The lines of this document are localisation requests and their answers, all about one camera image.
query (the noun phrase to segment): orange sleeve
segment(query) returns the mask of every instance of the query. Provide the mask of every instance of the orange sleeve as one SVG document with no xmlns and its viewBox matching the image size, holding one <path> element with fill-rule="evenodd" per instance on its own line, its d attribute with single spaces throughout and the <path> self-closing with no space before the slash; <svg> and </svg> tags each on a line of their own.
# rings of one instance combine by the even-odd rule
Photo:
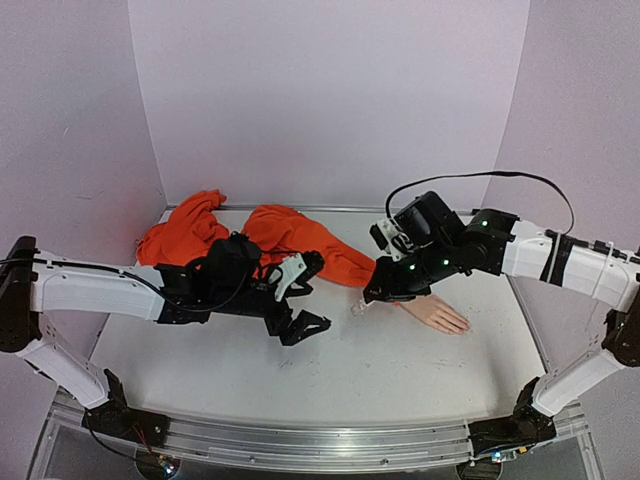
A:
<svg viewBox="0 0 640 480">
<path fill-rule="evenodd" d="M 206 256 L 215 240 L 229 237 L 229 230 L 211 213 L 226 199 L 214 190 L 185 200 L 171 213 L 167 223 L 153 227 L 140 242 L 137 250 L 140 264 L 184 266 Z"/>
<path fill-rule="evenodd" d="M 349 287 L 365 287 L 373 274 L 375 262 L 341 242 L 323 225 L 301 213 L 279 205 L 257 208 L 242 231 L 263 251 L 316 250 L 325 261 L 319 276 Z M 265 254 L 262 264 L 279 262 L 282 255 Z"/>
</svg>

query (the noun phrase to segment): white tabletop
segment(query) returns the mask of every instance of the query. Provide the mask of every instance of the white tabletop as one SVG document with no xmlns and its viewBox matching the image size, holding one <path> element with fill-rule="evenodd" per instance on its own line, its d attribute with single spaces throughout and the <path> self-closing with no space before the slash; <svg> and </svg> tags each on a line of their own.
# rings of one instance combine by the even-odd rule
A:
<svg viewBox="0 0 640 480">
<path fill-rule="evenodd" d="M 375 258 L 370 225 L 380 214 L 303 212 Z M 249 212 L 216 212 L 240 230 Z M 448 336 L 387 304 L 364 316 L 358 289 L 316 278 L 291 299 L 333 321 L 294 347 L 262 319 L 215 314 L 204 325 L 157 325 L 111 315 L 92 361 L 122 380 L 129 403 L 168 413 L 305 425 L 448 422 L 508 414 L 522 387 L 544 373 L 525 318 L 503 277 L 476 272 L 434 286 L 471 331 Z"/>
</svg>

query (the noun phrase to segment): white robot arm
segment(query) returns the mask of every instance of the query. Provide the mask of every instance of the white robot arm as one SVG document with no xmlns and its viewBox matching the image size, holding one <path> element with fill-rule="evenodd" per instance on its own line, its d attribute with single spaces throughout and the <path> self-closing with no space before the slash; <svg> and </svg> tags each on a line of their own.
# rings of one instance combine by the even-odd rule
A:
<svg viewBox="0 0 640 480">
<path fill-rule="evenodd" d="M 555 436 L 553 416 L 603 379 L 640 365 L 640 255 L 612 243 L 585 242 L 492 209 L 468 225 L 434 192 L 376 223 L 378 258 L 364 303 L 407 301 L 456 273 L 481 270 L 568 288 L 612 307 L 604 341 L 561 370 L 533 379 L 514 414 L 470 425 L 475 454 L 501 454 Z"/>
<path fill-rule="evenodd" d="M 68 260 L 21 237 L 0 260 L 0 351 L 64 387 L 87 409 L 93 430 L 138 441 L 135 422 L 150 445 L 161 445 L 166 417 L 129 408 L 118 378 L 76 352 L 42 314 L 79 310 L 175 325 L 205 323 L 214 312 L 262 317 L 285 346 L 328 329 L 329 320 L 304 310 L 294 319 L 286 300 L 311 292 L 307 281 L 324 266 L 320 254 L 298 253 L 266 272 L 261 256 L 234 234 L 186 267 L 119 267 Z"/>
</svg>

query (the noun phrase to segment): fake hand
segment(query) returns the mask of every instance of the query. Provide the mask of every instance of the fake hand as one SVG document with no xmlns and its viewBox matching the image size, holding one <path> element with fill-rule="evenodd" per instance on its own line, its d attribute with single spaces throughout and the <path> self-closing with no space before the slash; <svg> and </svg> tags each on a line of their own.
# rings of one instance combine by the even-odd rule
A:
<svg viewBox="0 0 640 480">
<path fill-rule="evenodd" d="M 462 335 L 469 330 L 469 321 L 436 295 L 418 297 L 400 304 L 425 325 L 448 335 Z"/>
</svg>

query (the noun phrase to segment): black wire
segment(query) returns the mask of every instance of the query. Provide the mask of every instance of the black wire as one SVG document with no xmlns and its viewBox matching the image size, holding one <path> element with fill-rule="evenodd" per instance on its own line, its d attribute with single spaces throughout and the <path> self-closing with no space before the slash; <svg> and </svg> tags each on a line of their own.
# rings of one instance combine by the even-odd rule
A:
<svg viewBox="0 0 640 480">
<path fill-rule="evenodd" d="M 102 448 L 104 448 L 105 450 L 110 451 L 111 453 L 113 453 L 114 455 L 118 455 L 122 458 L 126 458 L 128 460 L 133 460 L 135 463 L 144 463 L 145 465 L 149 465 L 150 467 L 154 467 L 154 468 L 159 468 L 160 470 L 162 470 L 164 473 L 167 473 L 167 471 L 165 470 L 165 468 L 158 464 L 158 463 L 151 463 L 151 462 L 147 462 L 145 460 L 142 460 L 140 458 L 136 458 L 132 455 L 127 455 L 126 453 L 120 452 L 119 450 L 116 450 L 115 448 L 111 448 L 109 445 L 107 445 L 106 443 L 104 443 L 102 440 L 100 440 L 96 433 L 93 431 L 93 428 L 91 427 L 91 421 L 89 420 L 89 415 L 88 415 L 88 411 L 85 410 L 85 413 L 87 413 L 87 429 L 89 430 L 89 433 L 91 434 L 91 436 L 93 437 L 93 439 L 98 443 L 98 445 L 100 445 Z"/>
<path fill-rule="evenodd" d="M 564 194 L 564 192 L 560 189 L 560 187 L 558 187 L 555 183 L 553 183 L 548 178 L 541 177 L 540 175 L 535 175 L 533 173 L 527 173 L 527 172 L 510 171 L 510 170 L 490 170 L 487 172 L 462 173 L 462 174 L 455 174 L 455 175 L 438 175 L 436 177 L 423 178 L 422 180 L 416 180 L 415 182 L 406 183 L 396 188 L 387 197 L 387 201 L 385 202 L 385 205 L 384 205 L 384 209 L 387 213 L 387 218 L 391 219 L 391 200 L 401 191 L 406 190 L 407 188 L 415 187 L 416 185 L 421 185 L 423 183 L 431 182 L 433 180 L 440 180 L 443 178 L 469 178 L 469 177 L 507 177 L 507 178 L 525 177 L 525 178 L 537 180 L 546 185 L 549 185 L 556 192 L 558 192 L 558 194 L 566 202 L 567 206 L 569 207 L 569 212 L 571 213 L 571 225 L 569 226 L 569 229 L 564 234 L 567 235 L 569 234 L 569 232 L 571 232 L 571 230 L 573 230 L 573 226 L 575 225 L 575 220 L 576 220 L 575 214 L 573 213 L 573 207 L 571 206 L 571 202 L 569 201 L 567 196 Z"/>
<path fill-rule="evenodd" d="M 260 250 L 262 253 L 269 253 L 269 254 L 273 254 L 273 255 L 290 255 L 290 254 L 297 254 L 297 253 L 302 253 L 302 252 L 298 252 L 296 250 Z"/>
</svg>

